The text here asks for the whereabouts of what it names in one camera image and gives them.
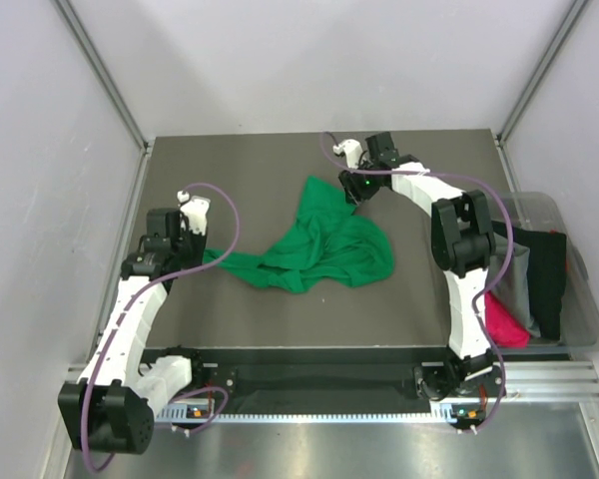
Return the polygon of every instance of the green cloth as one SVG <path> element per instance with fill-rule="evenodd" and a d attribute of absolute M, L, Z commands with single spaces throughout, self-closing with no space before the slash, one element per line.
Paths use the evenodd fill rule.
<path fill-rule="evenodd" d="M 255 287 L 306 292 L 325 277 L 350 287 L 385 279 L 394 260 L 388 238 L 353 215 L 344 193 L 315 177 L 304 186 L 295 224 L 262 255 L 233 252 L 219 267 Z M 204 262 L 222 254 L 207 249 Z"/>

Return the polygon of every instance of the dark gray table surface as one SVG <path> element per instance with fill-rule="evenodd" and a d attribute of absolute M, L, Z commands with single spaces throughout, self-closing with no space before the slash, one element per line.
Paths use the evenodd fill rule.
<path fill-rule="evenodd" d="M 362 140 L 366 134 L 338 134 Z M 473 175 L 507 191 L 487 130 L 393 133 L 402 154 L 434 171 Z M 176 191 L 209 182 L 240 210 L 238 250 L 262 253 L 293 224 L 306 178 L 338 185 L 318 134 L 158 138 L 150 160 L 132 244 L 150 208 L 174 206 Z M 457 184 L 465 189 L 473 186 Z M 225 247 L 234 219 L 225 201 L 212 200 L 208 247 Z M 430 346 L 447 340 L 450 316 L 443 275 L 429 253 L 427 216 L 406 198 L 379 192 L 357 212 L 388 235 L 395 272 L 387 280 L 347 288 L 324 280 L 306 294 L 255 289 L 214 268 L 179 279 L 155 320 L 150 346 Z"/>

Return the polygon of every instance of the gray fabric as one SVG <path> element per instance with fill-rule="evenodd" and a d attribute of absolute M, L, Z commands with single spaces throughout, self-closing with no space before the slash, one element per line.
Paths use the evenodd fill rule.
<path fill-rule="evenodd" d="M 488 282 L 501 271 L 508 246 L 508 240 L 500 235 L 495 235 L 495 242 L 495 255 L 490 258 L 488 268 Z M 515 243 L 508 271 L 492 290 L 492 294 L 531 335 L 540 337 L 539 325 L 530 315 L 527 276 L 529 258 L 530 248 Z"/>

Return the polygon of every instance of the black cloth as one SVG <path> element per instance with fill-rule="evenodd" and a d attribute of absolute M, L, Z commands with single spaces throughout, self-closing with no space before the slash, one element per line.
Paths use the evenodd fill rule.
<path fill-rule="evenodd" d="M 498 235 L 506 236 L 506 225 L 492 222 Z M 566 235 L 514 229 L 514 242 L 530 249 L 528 298 L 530 314 L 539 324 L 541 337 L 561 339 L 561 298 L 566 290 Z"/>

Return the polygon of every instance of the metal frame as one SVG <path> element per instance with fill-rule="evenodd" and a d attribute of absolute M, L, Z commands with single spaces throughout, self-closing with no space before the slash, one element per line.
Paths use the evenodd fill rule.
<path fill-rule="evenodd" d="M 404 363 L 400 369 L 402 378 L 407 374 L 407 368 L 412 364 Z M 312 369 L 316 374 L 332 364 L 315 364 Z M 360 367 L 360 364 L 353 364 L 351 369 Z M 249 368 L 247 364 L 237 365 L 234 371 L 241 368 Z M 382 375 L 382 370 L 386 364 L 376 363 L 374 370 L 377 376 Z M 276 365 L 276 372 L 281 370 Z M 506 365 L 506 396 L 502 399 L 503 404 L 507 403 L 599 403 L 599 378 L 595 372 L 594 366 L 589 361 L 512 361 Z M 262 370 L 262 385 L 266 383 L 267 374 Z M 232 374 L 237 384 L 240 383 L 240 375 Z M 265 386 L 274 387 L 273 383 Z M 287 423 L 401 423 L 401 424 L 422 424 L 422 423 L 448 423 L 451 421 L 451 412 L 453 405 L 475 404 L 478 402 L 476 396 L 462 396 L 447 398 L 439 402 L 426 404 L 429 411 L 419 411 L 420 405 L 412 405 L 412 411 L 404 412 L 399 405 L 386 396 L 386 402 L 393 403 L 394 409 L 384 409 L 380 396 L 375 396 L 377 404 L 376 410 L 370 408 L 366 413 L 336 413 L 336 412 L 310 412 L 310 413 L 274 413 L 266 412 L 264 407 L 261 411 L 250 411 L 249 413 L 228 412 L 222 414 L 217 419 L 218 423 L 223 424 L 287 424 Z M 292 399 L 285 397 L 285 401 L 292 402 Z M 171 404 L 167 406 L 159 417 L 167 419 L 164 422 L 179 422 L 173 420 L 174 417 L 184 417 L 182 410 L 186 410 L 184 404 Z M 184 420 L 181 422 L 204 422 L 204 419 Z"/>
<path fill-rule="evenodd" d="M 107 286 L 103 292 L 103 299 L 97 325 L 94 329 L 93 337 L 89 339 L 87 344 L 89 356 L 97 345 L 98 339 L 100 337 L 100 331 L 106 325 L 106 322 L 109 318 L 109 311 L 111 310 L 113 301 L 115 301 L 116 285 L 119 279 L 119 264 L 125 257 L 129 247 L 131 230 L 133 228 L 134 219 L 138 211 L 140 196 L 142 194 L 144 182 L 147 177 L 147 168 L 152 152 L 153 144 L 150 144 L 146 149 L 143 149 L 140 161 L 138 162 L 135 178 L 131 190 L 129 191 L 129 196 L 127 197 L 125 209 L 122 215 L 122 221 L 116 235 L 116 250 L 114 251 L 111 263 L 109 264 Z M 85 366 L 86 364 L 71 365 L 65 380 L 75 382 Z M 43 462 L 39 477 L 41 479 L 64 478 L 67 464 L 69 463 L 70 453 L 71 441 L 67 436 L 64 422 L 60 416 L 60 411 L 57 411 L 52 428 L 51 440 L 49 446 L 47 447 L 45 460 Z"/>
<path fill-rule="evenodd" d="M 142 134 L 142 131 L 140 130 L 135 118 L 133 118 L 133 114 L 129 110 L 129 107 L 127 107 L 127 104 L 120 94 L 118 87 L 113 81 L 113 77 L 98 54 L 96 47 L 91 41 L 87 30 L 84 28 L 80 17 L 78 17 L 78 14 L 73 8 L 71 1 L 51 0 L 51 3 L 55 5 L 65 24 L 73 34 L 76 43 L 80 46 L 80 49 L 84 53 L 89 66 L 100 81 L 103 90 L 109 97 L 109 100 L 111 100 L 111 104 L 120 115 L 120 118 L 127 127 L 127 130 L 129 130 L 129 133 L 138 146 L 143 150 L 147 150 L 149 147 L 149 142 Z"/>
<path fill-rule="evenodd" d="M 535 93 L 537 93 L 537 90 L 541 86 L 543 79 L 554 63 L 555 58 L 557 58 L 557 55 L 559 55 L 559 52 L 570 36 L 570 33 L 576 25 L 577 20 L 581 18 L 581 15 L 583 14 L 589 1 L 590 0 L 574 0 L 570 5 L 570 8 L 566 12 L 566 15 L 562 19 L 561 24 L 557 29 L 557 32 L 555 33 L 554 37 L 552 37 L 552 40 L 541 56 L 539 63 L 535 67 L 534 72 L 530 76 L 528 83 L 522 90 L 519 99 L 504 122 L 501 133 L 497 135 L 497 139 L 499 140 L 500 144 L 505 145 L 510 138 L 510 135 L 519 123 L 519 120 L 523 116 L 528 104 L 534 97 Z"/>
<path fill-rule="evenodd" d="M 521 188 L 519 187 L 519 180 L 517 178 L 517 173 L 515 172 L 514 166 L 510 161 L 508 147 L 505 143 L 499 141 L 497 137 L 498 135 L 492 135 L 492 139 L 495 142 L 495 148 L 497 149 L 497 153 L 499 154 L 501 166 L 503 167 L 503 173 L 506 176 L 508 188 L 510 188 L 511 192 L 520 192 Z"/>

